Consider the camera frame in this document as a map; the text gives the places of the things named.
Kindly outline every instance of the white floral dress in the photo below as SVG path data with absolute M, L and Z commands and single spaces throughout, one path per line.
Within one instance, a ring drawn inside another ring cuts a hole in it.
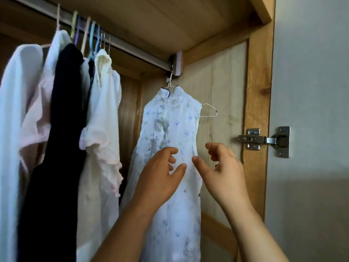
M 172 94 L 164 88 L 145 106 L 142 129 L 131 159 L 128 183 L 121 201 L 132 198 L 143 167 L 164 147 L 178 148 L 173 155 L 187 170 L 177 191 L 160 207 L 146 235 L 141 262 L 199 262 L 202 179 L 192 163 L 202 105 L 177 86 Z

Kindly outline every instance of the pink garment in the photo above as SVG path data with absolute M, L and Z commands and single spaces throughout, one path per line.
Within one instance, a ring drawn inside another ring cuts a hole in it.
M 50 103 L 59 53 L 71 43 L 65 30 L 58 30 L 52 40 L 43 72 L 20 133 L 20 159 L 29 175 L 42 162 L 50 134 Z

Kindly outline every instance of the hand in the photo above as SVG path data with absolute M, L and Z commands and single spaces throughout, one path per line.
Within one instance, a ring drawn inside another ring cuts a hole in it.
M 133 200 L 141 202 L 150 211 L 156 212 L 174 194 L 181 182 L 187 165 L 180 164 L 170 175 L 176 159 L 172 154 L 178 152 L 177 148 L 166 147 L 158 151 L 143 168 L 133 195 Z
M 216 142 L 207 143 L 206 148 L 211 160 L 219 161 L 215 169 L 198 156 L 193 157 L 193 163 L 212 197 L 224 211 L 230 207 L 233 211 L 244 205 L 250 207 L 242 164 L 236 155 L 224 144 Z

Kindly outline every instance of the left hand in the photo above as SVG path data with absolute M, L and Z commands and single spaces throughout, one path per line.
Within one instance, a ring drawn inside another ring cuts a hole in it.
M 177 148 L 165 147 L 158 151 L 143 168 L 133 195 L 133 201 L 142 207 L 156 212 L 174 194 L 181 182 L 187 165 L 180 164 L 170 175 L 176 159 L 172 154 L 178 152 Z

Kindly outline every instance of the hinge plate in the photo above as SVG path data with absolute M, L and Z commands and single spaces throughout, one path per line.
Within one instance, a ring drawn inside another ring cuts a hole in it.
M 259 128 L 248 128 L 246 135 L 240 135 L 239 141 L 246 143 L 247 150 L 260 150 L 261 145 L 270 144 L 276 150 L 276 156 L 281 158 L 290 157 L 290 133 L 289 126 L 278 127 L 272 137 L 260 136 Z

